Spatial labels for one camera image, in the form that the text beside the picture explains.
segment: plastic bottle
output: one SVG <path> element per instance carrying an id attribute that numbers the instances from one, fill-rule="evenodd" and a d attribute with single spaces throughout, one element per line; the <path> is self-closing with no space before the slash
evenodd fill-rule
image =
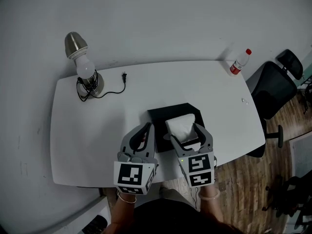
<path id="1" fill-rule="evenodd" d="M 232 66 L 230 67 L 230 71 L 232 74 L 237 75 L 240 70 L 242 69 L 242 67 L 244 67 L 248 60 L 249 60 L 249 56 L 252 54 L 252 51 L 250 49 L 246 49 L 245 53 L 240 54 L 236 61 L 232 64 Z"/>

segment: light bulb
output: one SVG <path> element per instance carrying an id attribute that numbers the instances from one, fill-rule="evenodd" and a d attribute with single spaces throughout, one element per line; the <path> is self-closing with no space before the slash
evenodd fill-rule
<path id="1" fill-rule="evenodd" d="M 78 57 L 75 62 L 77 66 L 77 74 L 80 78 L 88 79 L 94 74 L 96 68 L 94 63 L 87 58 L 86 54 Z"/>

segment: tissue box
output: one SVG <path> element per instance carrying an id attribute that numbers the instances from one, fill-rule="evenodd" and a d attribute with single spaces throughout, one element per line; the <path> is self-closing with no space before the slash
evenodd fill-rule
<path id="1" fill-rule="evenodd" d="M 155 127 L 155 141 L 157 151 L 165 152 L 172 150 L 174 147 L 171 144 L 170 136 L 168 134 L 167 126 L 165 121 L 176 118 L 179 116 L 187 115 L 187 114 L 194 114 L 195 115 L 195 123 L 205 127 L 203 118 L 201 117 L 200 111 L 192 106 L 189 103 L 184 103 L 180 105 L 174 105 L 169 107 L 162 107 L 157 109 L 151 109 L 147 111 L 151 120 L 152 124 Z M 194 139 L 182 144 L 182 146 L 188 146 L 191 144 L 198 143 L 199 139 Z"/>

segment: bracelet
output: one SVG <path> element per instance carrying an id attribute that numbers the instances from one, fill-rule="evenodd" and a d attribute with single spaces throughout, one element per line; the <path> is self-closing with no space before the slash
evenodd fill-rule
<path id="1" fill-rule="evenodd" d="M 117 192 L 117 196 L 118 196 L 123 202 L 126 202 L 126 203 L 128 203 L 128 204 L 134 204 L 134 203 L 137 201 L 137 198 L 135 198 L 135 200 L 134 200 L 133 202 L 129 202 L 129 201 L 123 199 L 119 194 L 120 194 L 120 191 Z"/>
<path id="2" fill-rule="evenodd" d="M 215 200 L 215 199 L 217 199 L 218 197 L 220 197 L 220 190 L 217 189 L 217 188 L 216 188 L 216 190 L 217 190 L 216 196 L 213 196 L 213 197 L 204 197 L 204 196 L 201 195 L 200 193 L 198 194 L 198 196 L 199 196 L 199 198 L 200 198 L 201 200 L 205 200 L 205 201 Z"/>

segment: white table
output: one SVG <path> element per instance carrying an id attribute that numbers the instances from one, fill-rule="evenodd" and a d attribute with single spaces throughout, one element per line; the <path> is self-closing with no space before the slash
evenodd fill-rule
<path id="1" fill-rule="evenodd" d="M 188 102 L 201 111 L 214 139 L 218 165 L 265 143 L 260 119 L 241 74 L 231 77 L 219 61 L 151 63 L 101 70 L 102 99 L 79 100 L 77 76 L 57 83 L 51 121 L 51 164 L 56 184 L 113 187 L 113 166 L 121 140 L 149 120 L 147 110 Z M 153 182 L 182 177 L 174 151 L 156 153 Z"/>

